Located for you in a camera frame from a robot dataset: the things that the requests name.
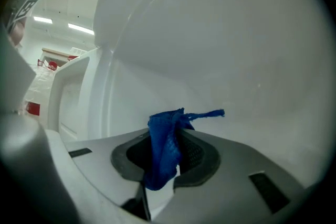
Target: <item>ceiling light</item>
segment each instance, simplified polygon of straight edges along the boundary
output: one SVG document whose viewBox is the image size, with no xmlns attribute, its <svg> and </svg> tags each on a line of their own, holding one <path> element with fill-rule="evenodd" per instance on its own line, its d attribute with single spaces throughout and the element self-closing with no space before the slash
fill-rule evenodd
<svg viewBox="0 0 336 224">
<path fill-rule="evenodd" d="M 34 17 L 34 20 L 38 22 L 48 23 L 48 24 L 53 23 L 52 19 L 46 19 L 46 18 L 41 18 L 41 17 Z"/>
<path fill-rule="evenodd" d="M 95 34 L 95 32 L 93 32 L 92 30 L 86 29 L 84 27 L 80 27 L 78 25 L 68 24 L 68 26 L 72 29 L 76 29 L 76 30 L 79 30 L 79 31 L 82 31 L 82 32 L 85 32 L 85 33 L 88 33 L 88 34 L 91 34 L 91 35 Z"/>
</svg>

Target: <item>white curved panel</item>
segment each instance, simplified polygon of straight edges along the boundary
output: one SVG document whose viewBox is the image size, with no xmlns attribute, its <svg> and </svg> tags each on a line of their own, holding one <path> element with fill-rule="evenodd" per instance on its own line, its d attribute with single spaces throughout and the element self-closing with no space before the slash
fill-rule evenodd
<svg viewBox="0 0 336 224">
<path fill-rule="evenodd" d="M 319 179 L 335 113 L 321 0 L 99 0 L 94 24 L 96 45 L 114 50 L 104 136 L 161 111 L 224 108 L 196 130 L 256 148 L 305 186 Z"/>
</svg>

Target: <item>rectangular slot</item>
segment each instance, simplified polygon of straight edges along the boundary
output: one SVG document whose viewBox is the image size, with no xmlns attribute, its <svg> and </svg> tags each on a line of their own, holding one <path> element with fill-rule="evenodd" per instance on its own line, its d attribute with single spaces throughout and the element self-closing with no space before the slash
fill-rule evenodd
<svg viewBox="0 0 336 224">
<path fill-rule="evenodd" d="M 249 175 L 272 214 L 275 214 L 289 204 L 290 200 L 268 178 L 264 172 Z"/>
<path fill-rule="evenodd" d="M 92 150 L 90 150 L 88 148 L 82 148 L 80 150 L 70 151 L 69 155 L 70 155 L 71 158 L 75 158 L 75 157 L 85 155 L 85 154 L 88 154 L 88 153 L 91 153 L 91 152 L 92 152 Z"/>
</svg>

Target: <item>wall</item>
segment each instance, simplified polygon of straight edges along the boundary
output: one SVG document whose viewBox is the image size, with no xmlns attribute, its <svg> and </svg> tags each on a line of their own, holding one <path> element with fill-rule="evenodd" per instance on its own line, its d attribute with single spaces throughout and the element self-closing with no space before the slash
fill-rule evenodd
<svg viewBox="0 0 336 224">
<path fill-rule="evenodd" d="M 22 49 L 20 54 L 30 65 L 36 65 L 37 59 L 42 55 L 42 48 L 56 50 L 65 54 L 70 54 L 70 49 L 76 47 L 83 50 L 92 50 L 93 46 L 81 46 L 77 43 L 66 41 L 59 38 L 49 37 L 41 31 L 27 29 L 20 42 Z"/>
</svg>

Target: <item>gray plastic part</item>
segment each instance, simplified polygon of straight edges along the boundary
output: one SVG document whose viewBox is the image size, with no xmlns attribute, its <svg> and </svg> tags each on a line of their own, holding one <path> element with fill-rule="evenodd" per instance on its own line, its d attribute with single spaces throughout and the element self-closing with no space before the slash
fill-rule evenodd
<svg viewBox="0 0 336 224">
<path fill-rule="evenodd" d="M 180 161 L 181 176 L 175 178 L 174 188 L 203 184 L 220 165 L 218 151 L 214 146 L 182 130 L 176 130 L 176 138 L 183 157 Z M 150 134 L 146 132 L 117 146 L 111 154 L 111 163 L 124 179 L 143 182 L 144 172 L 151 169 L 151 150 Z"/>
<path fill-rule="evenodd" d="M 78 141 L 66 143 L 69 152 L 88 148 L 92 153 L 73 158 L 74 163 L 95 188 L 118 206 L 124 205 L 129 199 L 136 197 L 139 182 L 125 180 L 111 163 L 111 153 L 119 145 L 148 132 L 148 129 L 135 131 L 128 134 L 103 138 L 98 140 Z M 133 165 L 134 169 L 143 170 Z"/>
<path fill-rule="evenodd" d="M 249 175 L 264 171 L 289 200 L 303 187 L 255 149 L 197 131 L 185 130 L 213 145 L 221 156 L 217 172 L 199 187 L 177 188 L 157 223 L 254 223 L 271 216 Z"/>
<path fill-rule="evenodd" d="M 76 206 L 81 223 L 145 223 L 114 204 L 84 177 L 57 132 L 46 130 L 46 134 L 58 175 Z"/>
<path fill-rule="evenodd" d="M 23 97 L 36 74 L 9 43 L 2 23 L 0 23 L 0 55 L 0 113 L 12 113 L 21 106 Z"/>
<path fill-rule="evenodd" d="M 73 158 L 84 176 L 106 197 L 122 206 L 136 197 L 139 183 L 125 180 L 110 162 L 114 148 L 134 138 L 139 141 L 148 129 L 83 142 L 67 143 L 68 151 L 89 148 L 92 153 Z M 293 200 L 303 194 L 303 187 L 285 170 L 255 149 L 237 142 L 192 130 L 183 130 L 214 146 L 220 154 L 220 166 L 204 184 L 179 187 L 157 223 L 254 223 L 271 219 L 272 213 L 249 175 L 264 171 L 279 190 Z"/>
<path fill-rule="evenodd" d="M 0 127 L 1 161 L 30 203 L 49 221 L 79 223 L 41 125 L 29 117 L 8 114 L 0 117 Z"/>
</svg>

